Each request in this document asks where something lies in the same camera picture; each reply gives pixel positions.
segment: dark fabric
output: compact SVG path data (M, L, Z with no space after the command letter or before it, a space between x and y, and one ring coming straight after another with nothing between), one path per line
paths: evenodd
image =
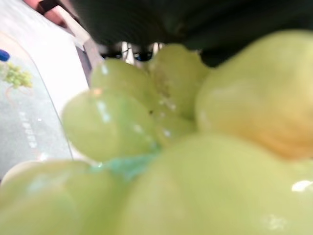
M103 45L182 43L215 66L280 29L312 29L312 0L71 0Z

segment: black object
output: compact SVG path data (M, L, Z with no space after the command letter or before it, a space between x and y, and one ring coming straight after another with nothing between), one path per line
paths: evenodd
M153 57L153 44L145 47L132 45L132 51L135 60L146 62L151 60Z
M182 43L218 65L251 41L281 29L312 29L312 0L71 0L102 45Z
M37 5L36 10L44 15L48 11L52 10L56 6L61 6L64 10L66 10L70 16L77 21L77 23L80 23L79 19L60 1L60 0L43 0L40 1Z

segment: grape cluster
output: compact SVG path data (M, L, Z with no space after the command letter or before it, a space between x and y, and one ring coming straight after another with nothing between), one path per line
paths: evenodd
M27 71L22 71L21 67L8 63L8 73L4 81L12 84L13 88L33 86L32 75Z
M214 70L179 45L105 60L62 114L97 163L13 169L0 234L311 235L312 51L285 31Z

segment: white surface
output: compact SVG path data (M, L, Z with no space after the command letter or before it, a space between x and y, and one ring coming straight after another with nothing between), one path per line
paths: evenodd
M88 89L73 37L22 0L0 0L0 31L29 53L59 115L73 96ZM73 156L81 158L74 149Z

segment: grape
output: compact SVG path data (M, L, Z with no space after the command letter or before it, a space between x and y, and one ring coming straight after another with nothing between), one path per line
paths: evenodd
M0 211L1 235L77 235L81 221L72 199L54 186Z
M181 45L167 45L149 62L149 71L165 105L193 119L196 94L210 72L201 58Z
M114 234L131 185L107 171L70 178L64 187L81 218L79 234Z
M313 156L313 33L276 32L220 65L197 97L200 131L255 141L285 159Z
M129 184L94 170L69 174L1 210L0 233L14 235L19 229L25 235L113 234Z
M156 120L157 133L163 146L169 146L181 137L196 131L194 121L178 117L164 109L153 112L153 117Z
M27 71L22 71L20 67L8 63L9 71L7 76L4 78L4 81L12 84L14 89L23 87L32 87L32 76Z
M82 161L54 160L38 163L11 177L5 176L0 186L0 207L58 184L71 175L86 172L89 168L90 165Z
M106 59L93 70L91 87L129 94L149 110L153 110L158 103L157 92L147 73L118 59Z
M290 162L233 137L190 136L133 186L117 235L310 235L312 193Z
M96 161L159 149L155 123L148 109L122 92L101 89L84 92L66 105L62 121L74 146Z

